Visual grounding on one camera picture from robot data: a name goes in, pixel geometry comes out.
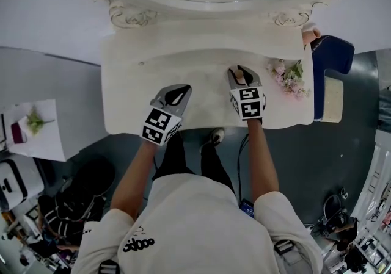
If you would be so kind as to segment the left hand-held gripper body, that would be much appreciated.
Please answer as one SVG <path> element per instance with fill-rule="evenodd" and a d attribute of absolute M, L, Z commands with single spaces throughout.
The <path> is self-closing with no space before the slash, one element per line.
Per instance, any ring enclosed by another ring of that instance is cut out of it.
<path fill-rule="evenodd" d="M 149 112 L 140 133 L 140 138 L 159 146 L 163 146 L 179 130 L 192 93 L 189 85 L 190 91 L 184 100 L 178 106 L 170 106 L 164 100 L 170 86 L 162 88 L 150 101 Z"/>

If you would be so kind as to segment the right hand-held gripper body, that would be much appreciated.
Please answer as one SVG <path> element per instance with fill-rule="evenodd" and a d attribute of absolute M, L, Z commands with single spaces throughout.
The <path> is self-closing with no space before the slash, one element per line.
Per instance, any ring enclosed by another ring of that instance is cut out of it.
<path fill-rule="evenodd" d="M 230 86 L 230 97 L 233 108 L 241 121 L 250 119 L 263 120 L 263 111 L 266 108 L 266 96 L 263 93 L 260 76 L 253 70 L 254 81 L 251 85 L 235 86 L 231 70 L 239 68 L 239 65 L 229 67 L 227 70 L 228 83 Z"/>

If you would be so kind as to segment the person's right forearm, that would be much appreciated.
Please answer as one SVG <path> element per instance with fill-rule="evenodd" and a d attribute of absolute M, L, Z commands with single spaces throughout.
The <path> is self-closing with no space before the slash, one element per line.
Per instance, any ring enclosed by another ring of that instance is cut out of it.
<path fill-rule="evenodd" d="M 247 120 L 252 201 L 269 192 L 279 191 L 276 168 L 260 120 Z"/>

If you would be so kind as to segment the white dressing table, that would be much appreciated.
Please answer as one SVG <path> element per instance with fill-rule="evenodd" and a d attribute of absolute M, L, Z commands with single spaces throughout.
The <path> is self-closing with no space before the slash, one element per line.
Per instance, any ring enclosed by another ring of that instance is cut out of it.
<path fill-rule="evenodd" d="M 102 41 L 101 53 L 104 123 L 110 134 L 139 134 L 150 101 L 173 84 L 192 87 L 184 129 L 240 126 L 227 77 L 228 68 L 237 65 L 260 77 L 265 128 L 309 125 L 314 119 L 313 96 L 286 94 L 267 71 L 272 59 L 301 61 L 304 87 L 313 90 L 312 53 L 299 28 L 239 20 L 169 21 L 117 31 Z"/>

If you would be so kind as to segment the pink flower bouquet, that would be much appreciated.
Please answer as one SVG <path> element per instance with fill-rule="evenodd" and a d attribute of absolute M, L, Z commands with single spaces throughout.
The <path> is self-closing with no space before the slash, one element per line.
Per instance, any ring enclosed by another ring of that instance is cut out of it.
<path fill-rule="evenodd" d="M 309 97 L 310 90 L 304 87 L 301 60 L 292 65 L 286 65 L 283 59 L 271 59 L 266 69 L 285 94 L 294 96 L 296 99 Z"/>

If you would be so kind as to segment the person's white shoe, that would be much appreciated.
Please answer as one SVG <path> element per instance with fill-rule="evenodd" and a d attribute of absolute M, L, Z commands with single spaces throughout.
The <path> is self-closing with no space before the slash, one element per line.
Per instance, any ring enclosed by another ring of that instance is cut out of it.
<path fill-rule="evenodd" d="M 225 129 L 215 128 L 209 134 L 206 142 L 201 145 L 200 152 L 202 152 L 202 150 L 208 145 L 214 148 L 217 147 L 223 141 L 224 137 L 225 137 Z"/>

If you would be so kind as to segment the beige seat cushion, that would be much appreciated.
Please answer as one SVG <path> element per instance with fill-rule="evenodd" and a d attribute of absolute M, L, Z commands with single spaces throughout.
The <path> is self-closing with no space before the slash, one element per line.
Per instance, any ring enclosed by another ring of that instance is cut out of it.
<path fill-rule="evenodd" d="M 343 82 L 325 77 L 324 110 L 322 122 L 339 123 L 343 115 Z"/>

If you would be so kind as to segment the blue upholstered chair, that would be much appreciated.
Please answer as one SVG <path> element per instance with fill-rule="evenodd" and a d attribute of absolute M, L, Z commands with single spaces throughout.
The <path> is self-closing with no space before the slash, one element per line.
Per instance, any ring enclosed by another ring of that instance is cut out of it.
<path fill-rule="evenodd" d="M 314 120 L 324 113 L 325 71 L 348 74 L 353 62 L 354 46 L 340 38 L 324 35 L 310 44 L 313 62 Z"/>

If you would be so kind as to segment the blue electronic box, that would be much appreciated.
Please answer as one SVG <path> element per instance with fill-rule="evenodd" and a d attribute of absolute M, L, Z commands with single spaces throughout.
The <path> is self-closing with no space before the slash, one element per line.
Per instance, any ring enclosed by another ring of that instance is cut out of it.
<path fill-rule="evenodd" d="M 246 199 L 242 199 L 239 208 L 251 218 L 255 218 L 254 205 Z"/>

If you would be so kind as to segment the person's white shirt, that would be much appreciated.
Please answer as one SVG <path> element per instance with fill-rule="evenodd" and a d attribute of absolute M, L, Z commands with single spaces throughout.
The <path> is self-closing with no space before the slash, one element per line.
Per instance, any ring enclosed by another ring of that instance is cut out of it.
<path fill-rule="evenodd" d="M 97 274 L 108 259 L 122 274 L 279 274 L 280 240 L 298 244 L 321 273 L 320 248 L 282 193 L 258 197 L 254 211 L 245 214 L 227 186 L 206 177 L 158 178 L 138 218 L 111 209 L 86 225 L 71 274 Z"/>

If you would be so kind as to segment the green plant sprig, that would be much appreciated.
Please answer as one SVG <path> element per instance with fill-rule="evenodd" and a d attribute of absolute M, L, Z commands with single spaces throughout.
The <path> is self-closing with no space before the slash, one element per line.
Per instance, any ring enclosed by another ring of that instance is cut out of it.
<path fill-rule="evenodd" d="M 37 112 L 35 106 L 32 107 L 30 113 L 27 115 L 27 128 L 32 135 L 37 135 L 44 125 L 55 122 L 55 120 L 44 121 L 40 114 Z"/>

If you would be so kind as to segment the black round stool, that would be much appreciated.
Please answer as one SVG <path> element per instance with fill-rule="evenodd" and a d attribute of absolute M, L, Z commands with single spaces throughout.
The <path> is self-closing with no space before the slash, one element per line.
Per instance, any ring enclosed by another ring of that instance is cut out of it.
<path fill-rule="evenodd" d="M 340 197 L 338 195 L 329 196 L 323 205 L 324 217 L 330 220 L 335 214 L 337 214 L 342 207 Z"/>

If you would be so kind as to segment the maroon box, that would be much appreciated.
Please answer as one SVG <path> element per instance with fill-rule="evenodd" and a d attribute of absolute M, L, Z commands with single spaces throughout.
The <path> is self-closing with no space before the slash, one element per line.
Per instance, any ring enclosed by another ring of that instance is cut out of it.
<path fill-rule="evenodd" d="M 12 139 L 14 144 L 21 144 L 27 142 L 27 136 L 21 130 L 18 123 L 13 123 L 10 127 L 11 127 Z"/>

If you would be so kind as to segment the white and black robot device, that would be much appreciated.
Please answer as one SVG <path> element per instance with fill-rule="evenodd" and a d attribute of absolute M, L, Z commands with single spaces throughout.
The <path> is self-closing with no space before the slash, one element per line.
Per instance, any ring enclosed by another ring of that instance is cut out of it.
<path fill-rule="evenodd" d="M 11 159 L 0 161 L 0 210 L 12 210 L 27 196 L 27 188 L 16 163 Z"/>

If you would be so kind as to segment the white cabinet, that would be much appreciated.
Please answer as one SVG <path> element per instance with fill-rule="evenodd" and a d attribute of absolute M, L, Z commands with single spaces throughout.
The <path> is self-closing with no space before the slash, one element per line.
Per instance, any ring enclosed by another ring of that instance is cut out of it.
<path fill-rule="evenodd" d="M 354 245 L 379 274 L 391 274 L 391 133 L 377 130 L 368 176 L 353 210 Z"/>

